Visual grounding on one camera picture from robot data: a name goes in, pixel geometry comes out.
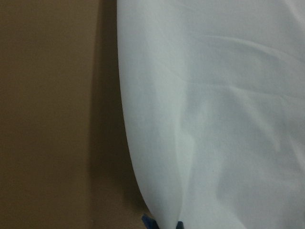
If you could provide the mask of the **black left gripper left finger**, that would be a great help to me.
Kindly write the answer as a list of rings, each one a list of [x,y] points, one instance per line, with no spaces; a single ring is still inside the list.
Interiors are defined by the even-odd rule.
[[[159,229],[156,220],[147,216],[146,214],[142,215],[141,220],[147,229]]]

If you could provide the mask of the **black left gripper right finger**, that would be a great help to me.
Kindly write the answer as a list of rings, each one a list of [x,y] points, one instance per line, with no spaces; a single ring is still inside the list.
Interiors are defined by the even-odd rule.
[[[184,229],[184,224],[182,221],[178,221],[178,223],[176,225],[176,229]]]

